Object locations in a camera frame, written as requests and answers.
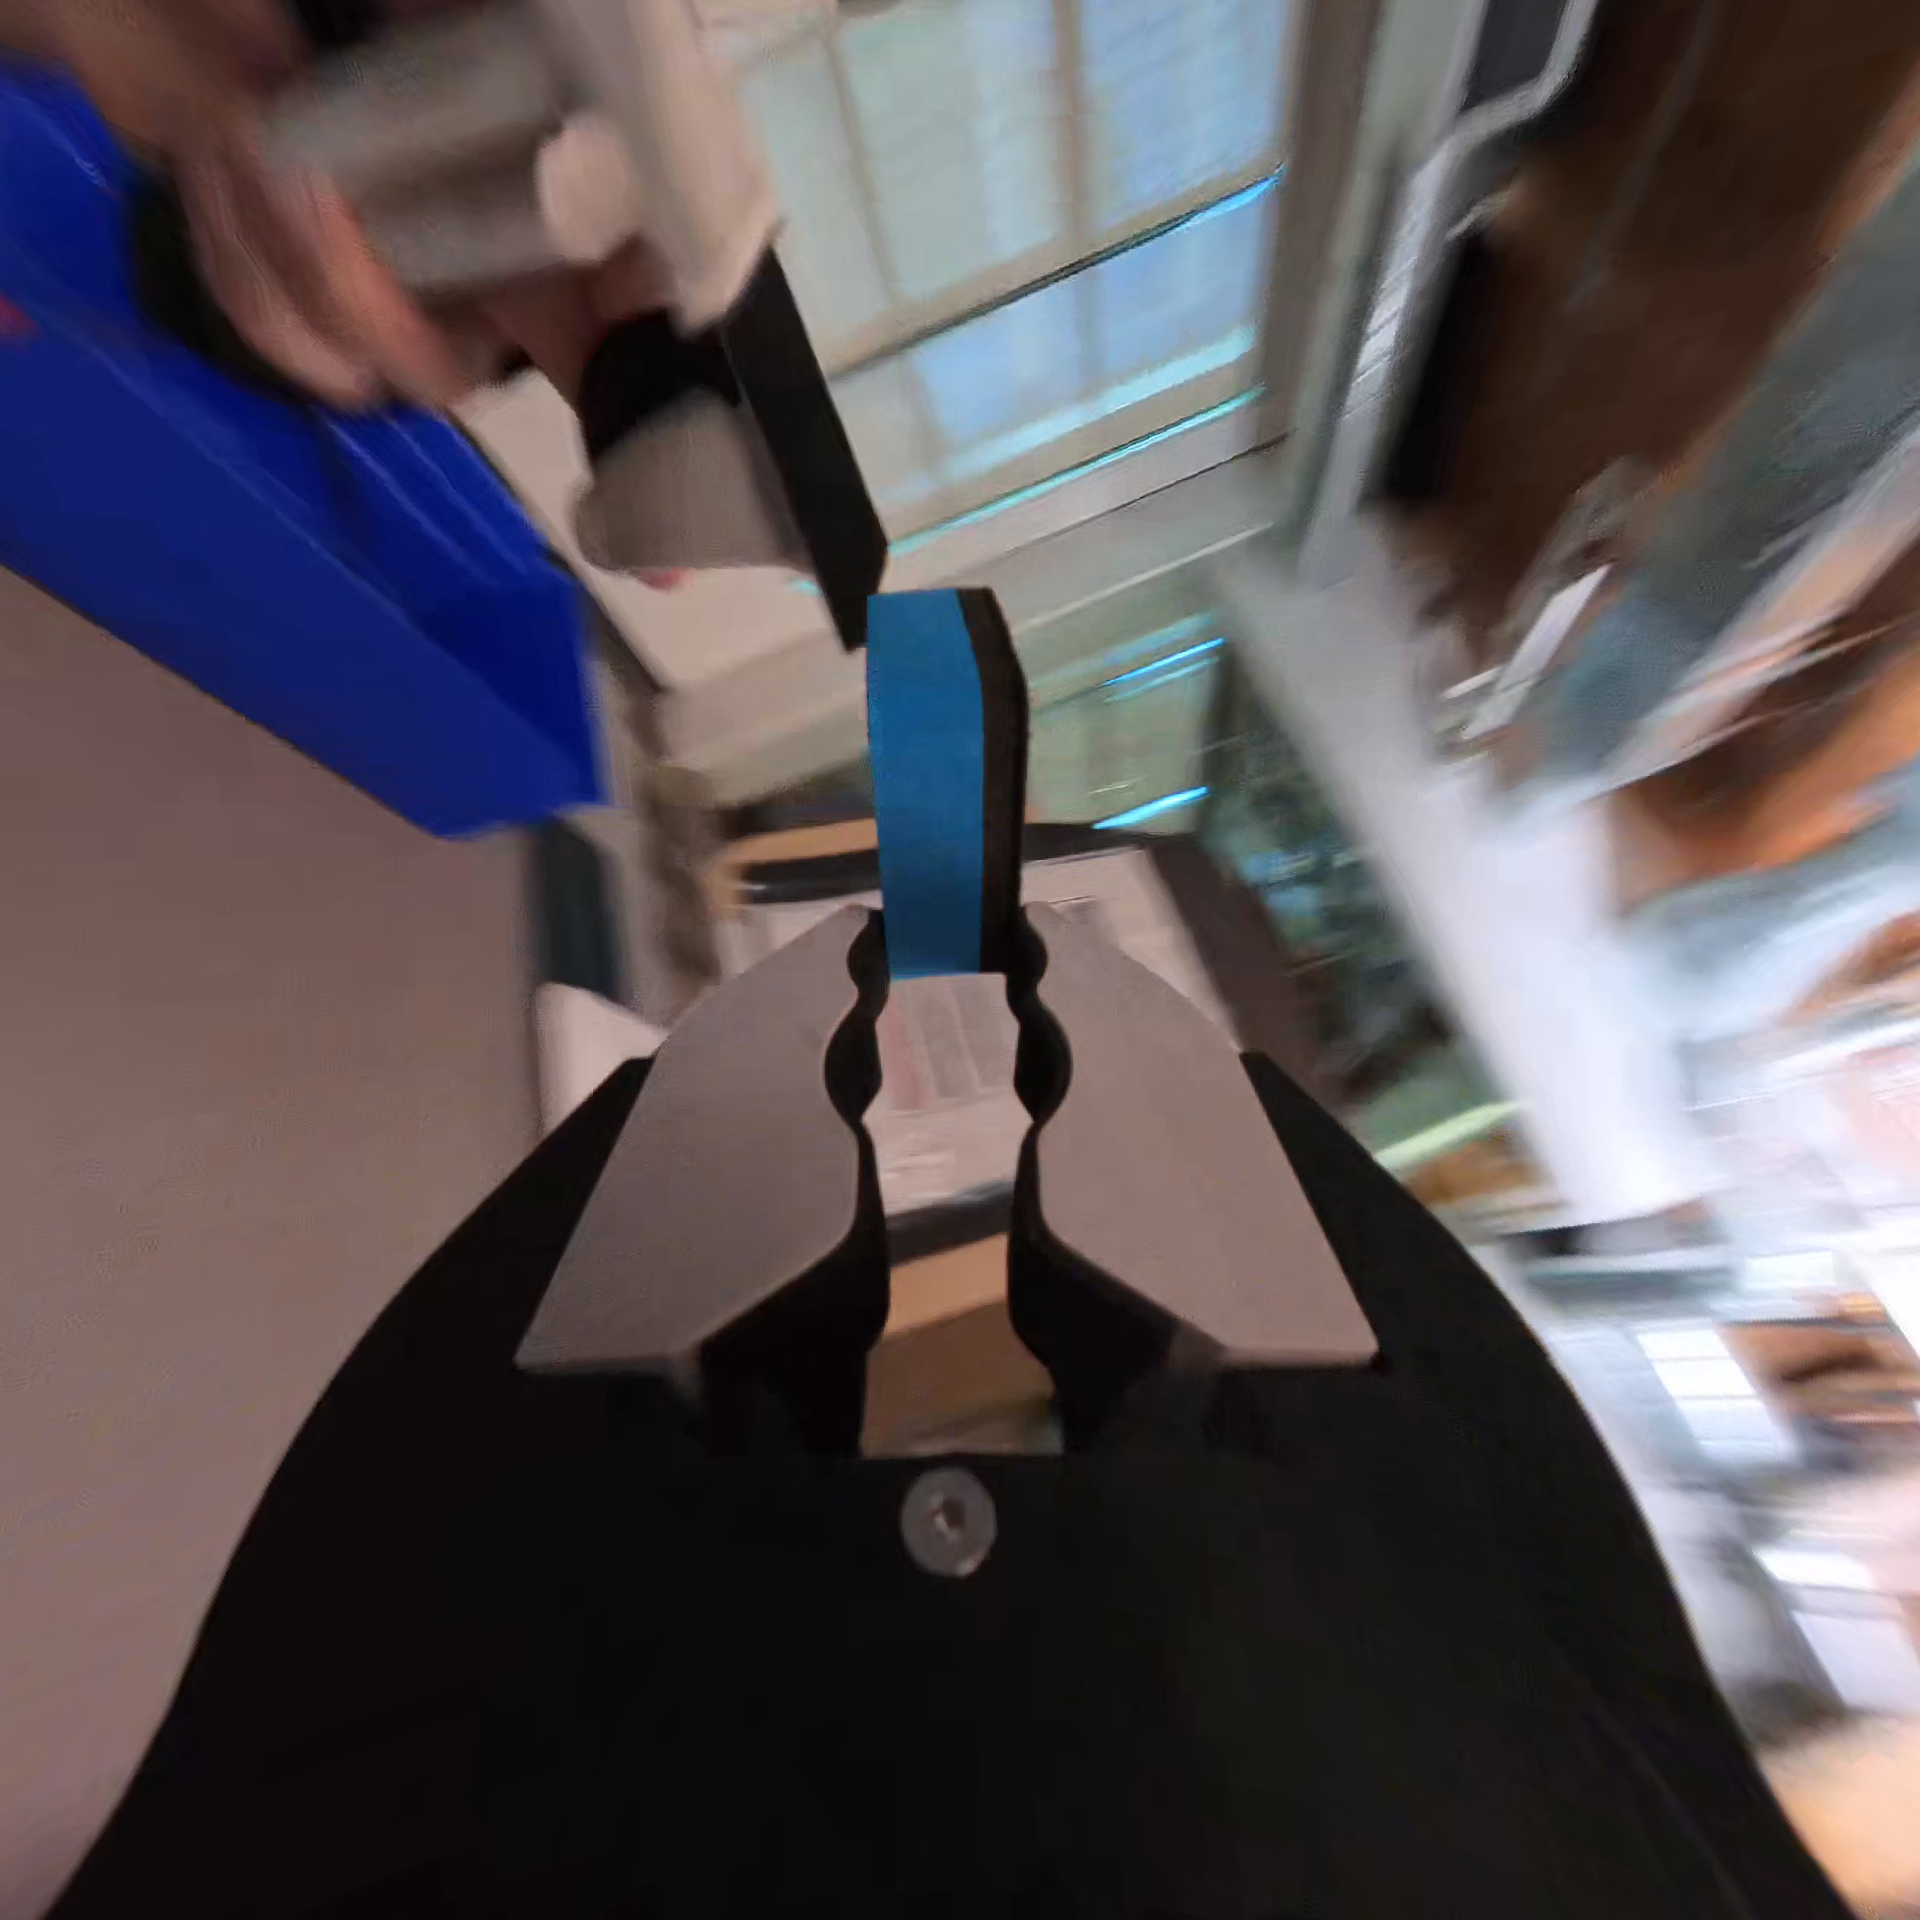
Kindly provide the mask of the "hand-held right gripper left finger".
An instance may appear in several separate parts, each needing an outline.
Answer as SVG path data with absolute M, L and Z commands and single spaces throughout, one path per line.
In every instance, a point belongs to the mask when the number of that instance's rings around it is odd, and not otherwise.
M 673 1388 L 726 1447 L 860 1453 L 891 1240 L 866 1113 L 882 924 L 844 905 L 652 1055 L 514 1362 Z

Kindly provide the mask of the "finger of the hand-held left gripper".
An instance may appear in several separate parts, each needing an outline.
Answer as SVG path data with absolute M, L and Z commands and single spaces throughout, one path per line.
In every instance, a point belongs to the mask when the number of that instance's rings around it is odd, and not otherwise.
M 572 396 L 572 537 L 600 571 L 790 571 L 845 650 L 868 634 L 887 535 L 778 253 L 718 323 L 609 325 Z

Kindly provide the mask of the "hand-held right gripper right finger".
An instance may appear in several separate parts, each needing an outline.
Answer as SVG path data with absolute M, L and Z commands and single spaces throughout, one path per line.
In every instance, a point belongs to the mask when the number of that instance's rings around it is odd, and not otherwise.
M 1009 1319 L 1062 1450 L 1196 1425 L 1218 1377 L 1373 1367 L 1379 1337 L 1233 1037 L 1050 904 L 1018 933 Z

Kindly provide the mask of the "blue and black foam block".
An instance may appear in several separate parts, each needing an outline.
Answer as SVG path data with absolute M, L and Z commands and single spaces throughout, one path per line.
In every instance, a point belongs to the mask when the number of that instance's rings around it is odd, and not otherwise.
M 866 720 L 891 975 L 1011 972 L 1030 697 L 994 594 L 873 594 Z

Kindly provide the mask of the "person's left hand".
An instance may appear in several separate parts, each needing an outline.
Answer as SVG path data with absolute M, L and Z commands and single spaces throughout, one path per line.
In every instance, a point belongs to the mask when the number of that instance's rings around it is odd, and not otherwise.
M 203 282 L 236 335 L 332 406 L 444 409 L 521 357 L 572 396 L 616 296 L 547 273 L 431 310 L 318 178 L 267 163 L 258 119 L 318 50 L 300 4 L 4 3 L 4 53 L 63 70 L 176 194 Z

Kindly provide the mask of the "large window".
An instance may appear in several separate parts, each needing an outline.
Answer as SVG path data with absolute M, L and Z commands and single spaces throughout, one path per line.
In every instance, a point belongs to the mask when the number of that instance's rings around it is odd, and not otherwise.
M 1256 406 L 1301 4 L 701 4 L 898 549 Z

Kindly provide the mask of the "blue plastic bin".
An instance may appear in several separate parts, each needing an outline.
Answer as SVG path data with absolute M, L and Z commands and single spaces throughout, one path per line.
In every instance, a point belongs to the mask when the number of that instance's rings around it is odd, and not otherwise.
M 4 565 L 427 832 L 600 803 L 584 590 L 455 424 L 151 325 L 136 178 L 69 78 L 4 63 Z

